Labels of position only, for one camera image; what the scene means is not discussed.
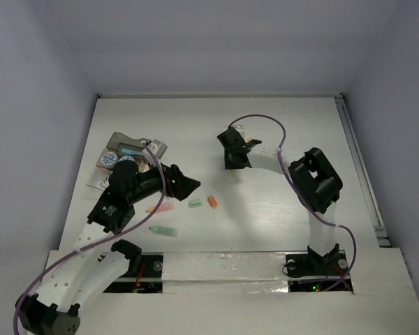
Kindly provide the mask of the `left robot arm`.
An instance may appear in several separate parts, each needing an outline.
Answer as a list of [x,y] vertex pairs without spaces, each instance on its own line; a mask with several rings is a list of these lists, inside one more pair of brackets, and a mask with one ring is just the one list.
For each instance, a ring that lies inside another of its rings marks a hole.
[[73,251],[49,266],[16,301],[13,331],[32,334],[75,334],[84,312],[122,275],[136,274],[142,249],[125,240],[134,204],[160,192],[185,200],[201,183],[177,165],[157,163],[140,172],[137,163],[117,163],[87,217]]

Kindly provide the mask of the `blue pencil-shaped highlighter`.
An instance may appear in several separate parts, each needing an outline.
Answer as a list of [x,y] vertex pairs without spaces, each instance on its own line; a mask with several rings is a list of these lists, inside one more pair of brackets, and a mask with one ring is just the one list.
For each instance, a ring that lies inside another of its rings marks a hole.
[[122,156],[143,156],[143,153],[139,150],[123,148],[120,150]]

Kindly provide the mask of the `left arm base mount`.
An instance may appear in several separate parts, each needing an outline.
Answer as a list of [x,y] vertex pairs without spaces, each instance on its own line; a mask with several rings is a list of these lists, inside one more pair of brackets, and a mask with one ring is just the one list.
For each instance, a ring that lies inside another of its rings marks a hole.
[[138,272],[127,272],[115,283],[125,285],[133,293],[162,293],[163,254],[148,253],[142,256]]

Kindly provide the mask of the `green cap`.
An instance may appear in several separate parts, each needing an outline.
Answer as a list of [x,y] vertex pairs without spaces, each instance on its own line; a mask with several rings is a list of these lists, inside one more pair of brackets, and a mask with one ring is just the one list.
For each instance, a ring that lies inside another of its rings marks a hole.
[[200,199],[190,200],[189,206],[190,208],[200,207],[202,205],[202,201]]

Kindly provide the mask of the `green pencil-shaped highlighter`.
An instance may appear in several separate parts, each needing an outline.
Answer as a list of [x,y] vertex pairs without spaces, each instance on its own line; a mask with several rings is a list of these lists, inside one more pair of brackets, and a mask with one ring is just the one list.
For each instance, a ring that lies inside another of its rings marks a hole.
[[159,226],[159,225],[151,226],[149,230],[156,235],[167,236],[167,237],[178,237],[178,234],[179,234],[179,231],[176,228],[169,228],[169,227],[164,227],[164,226]]

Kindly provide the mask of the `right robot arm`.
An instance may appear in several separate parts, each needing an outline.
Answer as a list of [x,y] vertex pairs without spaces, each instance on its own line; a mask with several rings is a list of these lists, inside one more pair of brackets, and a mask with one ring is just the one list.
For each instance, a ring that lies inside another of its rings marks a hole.
[[225,169],[262,169],[287,178],[309,215],[307,264],[317,274],[331,268],[339,253],[339,244],[334,232],[335,224],[329,222],[324,214],[338,201],[343,182],[325,154],[313,147],[302,158],[289,163],[280,148],[267,147],[256,139],[247,142],[231,126],[217,139],[224,149]]

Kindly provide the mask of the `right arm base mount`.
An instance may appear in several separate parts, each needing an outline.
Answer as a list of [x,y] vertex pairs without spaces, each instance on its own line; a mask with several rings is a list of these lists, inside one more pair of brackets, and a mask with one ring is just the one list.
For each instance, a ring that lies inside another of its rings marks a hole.
[[306,253],[291,253],[286,255],[281,271],[288,278],[290,292],[353,291],[344,253],[325,267],[312,262]]

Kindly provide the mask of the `orange cap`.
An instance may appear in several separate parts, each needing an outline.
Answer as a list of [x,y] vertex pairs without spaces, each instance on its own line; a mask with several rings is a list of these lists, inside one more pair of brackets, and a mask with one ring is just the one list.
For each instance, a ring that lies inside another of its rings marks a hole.
[[218,206],[217,201],[212,195],[207,197],[207,201],[208,201],[211,208],[213,208],[213,209],[217,208],[217,206]]

